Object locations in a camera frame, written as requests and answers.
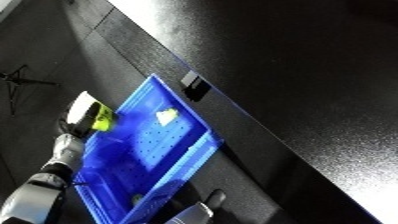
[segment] blue bin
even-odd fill
[[[156,75],[116,113],[87,141],[76,189],[96,223],[147,223],[223,141]]]

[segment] dark surface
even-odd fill
[[[62,84],[60,88],[24,86],[14,118],[9,116],[6,106],[1,107],[0,125],[2,130],[7,130],[0,132],[0,153],[4,158],[0,161],[0,174],[4,173],[1,203],[14,187],[26,181],[50,158],[55,120],[81,91],[88,90],[116,108],[142,83],[148,71],[165,74],[164,78],[171,80],[189,70],[157,42],[149,49],[150,45],[145,44],[153,43],[153,39],[140,29],[133,30],[135,33],[131,36],[108,39],[107,33],[131,34],[126,31],[131,22],[127,23],[125,17],[112,16],[117,27],[100,25],[112,10],[106,1],[76,1],[75,4],[80,5],[70,6],[67,1],[46,0],[41,4],[26,1],[0,25],[2,71],[12,71],[27,63],[29,69],[24,77]],[[147,39],[138,38],[140,34],[145,34],[143,37]],[[113,47],[115,40],[128,42],[125,46],[130,49],[146,46],[146,51],[129,55],[130,59],[141,62],[132,64],[127,60]],[[1,102],[7,99],[4,87],[5,84],[0,83]],[[179,193],[183,204],[161,214],[169,218],[184,206],[204,200],[216,188],[228,194],[228,201],[216,217],[217,223],[295,223],[221,151]],[[68,191],[60,223],[93,223],[73,189]]]
[[[134,6],[119,8],[369,212],[398,222],[396,1]],[[261,150],[240,157],[254,164]]]
[[[189,68],[125,15],[112,11],[97,30],[143,74],[156,72],[184,97],[179,80]],[[202,101],[191,105],[226,139],[229,147],[223,151],[298,222],[375,222],[218,91],[209,92]],[[204,184],[213,179],[202,181]]]

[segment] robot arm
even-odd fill
[[[82,165],[84,143],[62,134],[54,144],[53,157],[14,191],[0,212],[0,223],[56,223],[65,202],[65,190]]]

